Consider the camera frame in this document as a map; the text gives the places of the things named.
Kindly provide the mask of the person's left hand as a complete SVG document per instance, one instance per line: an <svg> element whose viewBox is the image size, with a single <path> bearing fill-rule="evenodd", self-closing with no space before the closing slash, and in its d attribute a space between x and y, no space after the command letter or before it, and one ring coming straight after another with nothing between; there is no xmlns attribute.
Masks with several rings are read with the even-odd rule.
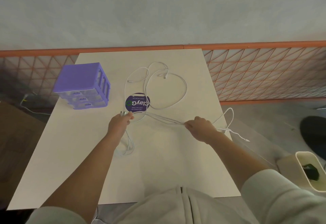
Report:
<svg viewBox="0 0 326 224"><path fill-rule="evenodd" d="M108 124L106 137L108 137L110 141L114 141L116 144L120 142L127 126L130 124L124 121L124 115L125 114L117 114L113 116Z"/></svg>

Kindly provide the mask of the person's right forearm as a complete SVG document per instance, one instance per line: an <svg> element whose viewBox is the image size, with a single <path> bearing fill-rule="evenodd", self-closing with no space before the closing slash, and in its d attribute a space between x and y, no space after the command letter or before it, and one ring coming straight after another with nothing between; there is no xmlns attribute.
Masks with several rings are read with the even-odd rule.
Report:
<svg viewBox="0 0 326 224"><path fill-rule="evenodd" d="M221 132L213 131L205 143L217 153L239 190L251 176L270 169Z"/></svg>

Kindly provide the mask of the white plastic bin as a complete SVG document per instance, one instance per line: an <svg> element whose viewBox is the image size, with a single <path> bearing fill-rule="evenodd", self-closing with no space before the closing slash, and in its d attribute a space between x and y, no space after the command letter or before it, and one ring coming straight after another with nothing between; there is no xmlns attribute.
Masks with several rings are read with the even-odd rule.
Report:
<svg viewBox="0 0 326 224"><path fill-rule="evenodd" d="M319 162L318 158L312 152L296 152L295 154L299 162L299 176L297 185L302 188L318 194L326 194L326 171ZM306 177L302 165L313 164L320 173L318 181L309 181Z"/></svg>

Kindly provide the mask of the purple plastic drawer organizer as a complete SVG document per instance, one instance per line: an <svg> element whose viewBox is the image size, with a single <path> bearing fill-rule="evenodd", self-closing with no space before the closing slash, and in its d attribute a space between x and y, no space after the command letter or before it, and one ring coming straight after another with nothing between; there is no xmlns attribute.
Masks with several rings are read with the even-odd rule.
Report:
<svg viewBox="0 0 326 224"><path fill-rule="evenodd" d="M57 77L53 92L73 109L107 107L111 84L101 64L65 65Z"/></svg>

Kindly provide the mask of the orange mesh railing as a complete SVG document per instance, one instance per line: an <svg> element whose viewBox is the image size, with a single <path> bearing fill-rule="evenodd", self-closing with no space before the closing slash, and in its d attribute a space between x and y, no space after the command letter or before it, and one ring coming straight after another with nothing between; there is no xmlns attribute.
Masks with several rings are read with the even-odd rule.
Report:
<svg viewBox="0 0 326 224"><path fill-rule="evenodd" d="M221 103L326 98L326 40L0 50L0 74L15 89L10 102L31 93L36 95L31 107L50 108L58 100L52 89L61 68L80 53L170 49L201 50Z"/></svg>

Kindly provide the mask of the light grey hoodie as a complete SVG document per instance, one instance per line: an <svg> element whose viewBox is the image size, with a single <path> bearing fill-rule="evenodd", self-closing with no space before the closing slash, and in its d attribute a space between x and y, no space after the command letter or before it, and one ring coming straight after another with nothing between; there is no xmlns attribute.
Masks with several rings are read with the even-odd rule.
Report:
<svg viewBox="0 0 326 224"><path fill-rule="evenodd" d="M260 224L326 224L326 198L300 189L272 169L243 185L241 195ZM73 211L36 209L26 224L86 224ZM132 205L114 224L249 224L231 207L191 189L176 187Z"/></svg>

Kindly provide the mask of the round purple sticker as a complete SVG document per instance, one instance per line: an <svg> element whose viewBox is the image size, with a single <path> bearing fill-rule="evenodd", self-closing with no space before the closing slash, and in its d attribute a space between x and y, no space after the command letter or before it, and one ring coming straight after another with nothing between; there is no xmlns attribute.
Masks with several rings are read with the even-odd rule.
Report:
<svg viewBox="0 0 326 224"><path fill-rule="evenodd" d="M133 113L145 112L150 106L150 98L144 93L134 93L125 100L125 109Z"/></svg>

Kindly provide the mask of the person's right hand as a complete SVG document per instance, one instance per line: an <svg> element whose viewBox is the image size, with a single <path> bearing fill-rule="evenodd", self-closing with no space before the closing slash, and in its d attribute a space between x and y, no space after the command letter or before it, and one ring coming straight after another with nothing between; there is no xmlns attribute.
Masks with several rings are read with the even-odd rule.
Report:
<svg viewBox="0 0 326 224"><path fill-rule="evenodd" d="M213 126L213 124L199 116L196 116L193 120L197 122L197 131L191 133L191 135L198 141L204 142L208 145L211 145L215 141L218 131Z"/></svg>

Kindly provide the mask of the person's left forearm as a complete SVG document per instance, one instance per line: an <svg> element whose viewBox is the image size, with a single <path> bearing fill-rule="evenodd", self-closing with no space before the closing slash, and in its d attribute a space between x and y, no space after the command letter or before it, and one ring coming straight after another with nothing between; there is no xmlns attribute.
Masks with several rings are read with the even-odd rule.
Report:
<svg viewBox="0 0 326 224"><path fill-rule="evenodd" d="M124 131L108 131L75 171L51 194L42 207L59 207L91 223L99 203L114 151Z"/></svg>

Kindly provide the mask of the black round chair base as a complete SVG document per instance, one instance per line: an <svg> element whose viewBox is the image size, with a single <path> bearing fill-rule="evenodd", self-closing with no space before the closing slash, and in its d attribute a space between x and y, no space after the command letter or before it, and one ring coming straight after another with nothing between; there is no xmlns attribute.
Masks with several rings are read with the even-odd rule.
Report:
<svg viewBox="0 0 326 224"><path fill-rule="evenodd" d="M300 122L300 134L307 146L326 161L326 118L305 117Z"/></svg>

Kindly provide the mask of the black object in bin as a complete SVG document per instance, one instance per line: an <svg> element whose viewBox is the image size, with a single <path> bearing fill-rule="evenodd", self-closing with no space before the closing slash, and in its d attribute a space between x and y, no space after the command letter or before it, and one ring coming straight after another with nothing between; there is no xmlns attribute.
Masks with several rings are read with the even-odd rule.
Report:
<svg viewBox="0 0 326 224"><path fill-rule="evenodd" d="M320 178L320 173L318 169L313 164L302 165L302 169L309 181L318 181Z"/></svg>

